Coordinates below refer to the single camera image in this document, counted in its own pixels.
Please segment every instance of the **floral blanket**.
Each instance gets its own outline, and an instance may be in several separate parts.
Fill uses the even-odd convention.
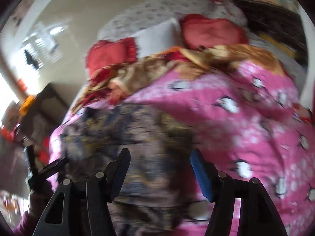
[[[289,77],[251,62],[230,75],[213,71],[194,81],[171,71],[125,102],[150,104],[192,126],[196,147],[219,171],[236,179],[259,178],[290,236],[302,236],[314,220],[315,131],[292,108],[298,92]],[[93,106],[111,108],[105,100]],[[51,136],[51,161],[60,155],[63,128]],[[185,195],[204,199],[193,172],[183,178]],[[237,234],[239,213],[237,199],[231,235]],[[203,236],[207,225],[183,221],[173,234]]]

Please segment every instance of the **hand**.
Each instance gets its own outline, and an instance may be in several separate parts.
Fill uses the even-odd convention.
[[[49,202],[51,196],[53,195],[51,189],[51,184],[48,181],[44,182],[43,192],[39,193],[37,191],[31,190],[29,194],[29,210],[28,213],[30,216],[33,216],[36,219],[39,219],[45,210],[47,203]]]

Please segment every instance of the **pink sleeve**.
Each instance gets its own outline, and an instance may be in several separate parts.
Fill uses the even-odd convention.
[[[13,229],[13,233],[16,236],[32,236],[37,223],[38,220],[25,211],[19,225]]]

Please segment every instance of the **yellow object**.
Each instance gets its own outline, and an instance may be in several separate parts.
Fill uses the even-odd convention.
[[[21,106],[21,108],[19,109],[19,114],[21,116],[24,116],[27,114],[27,112],[29,111],[30,107],[32,106],[32,104],[35,101],[35,96],[33,95],[29,95],[26,100],[24,101],[23,105]]]
[[[286,54],[288,54],[289,56],[291,56],[292,58],[296,58],[296,53],[289,49],[288,47],[284,46],[283,44],[281,44],[280,42],[277,42],[276,40],[274,40],[273,38],[271,38],[269,35],[266,34],[259,34],[259,36],[272,43],[273,45],[275,45],[276,47],[278,47],[280,50],[282,50],[283,52],[285,52]]]

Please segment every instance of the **bed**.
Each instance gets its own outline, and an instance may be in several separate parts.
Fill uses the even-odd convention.
[[[241,92],[235,91],[246,89],[250,92],[255,86],[245,86],[235,81],[233,76],[214,71],[194,81],[186,81],[170,71],[129,96],[125,102],[150,104],[192,126],[196,135],[195,146],[206,159],[233,178],[248,180],[253,176],[258,177],[274,201],[288,235],[304,235],[315,215],[315,142],[311,124],[304,123],[295,114],[292,116],[289,109],[293,103],[298,103],[306,78],[306,70],[297,61],[251,32],[253,27],[247,29],[247,18],[237,7],[214,0],[146,1],[114,17],[99,31],[98,39],[116,41],[169,18],[180,19],[190,13],[207,18],[227,18],[245,28],[249,43],[273,52],[293,81],[288,77],[283,79],[265,74],[250,63],[242,63],[240,71],[249,81],[261,77],[266,79],[264,88],[259,91],[264,92],[263,95],[268,92],[270,100],[266,98],[257,105],[249,103],[240,95]],[[303,45],[299,50],[305,56]],[[282,101],[283,92],[286,93],[285,104]],[[229,109],[214,105],[218,100],[227,98],[238,104],[230,109],[230,113]],[[89,107],[112,108],[106,100],[90,104]],[[61,155],[60,134],[64,127],[77,120],[81,113],[82,110],[75,115],[67,113],[63,124],[52,134],[51,162]],[[187,177],[187,181],[195,182],[193,174]],[[51,182],[56,187],[56,175]],[[190,199],[205,199],[196,183],[186,187]],[[237,199],[231,235],[237,233],[239,212],[240,200]],[[207,225],[207,221],[196,223],[184,220],[173,234],[201,236]]]

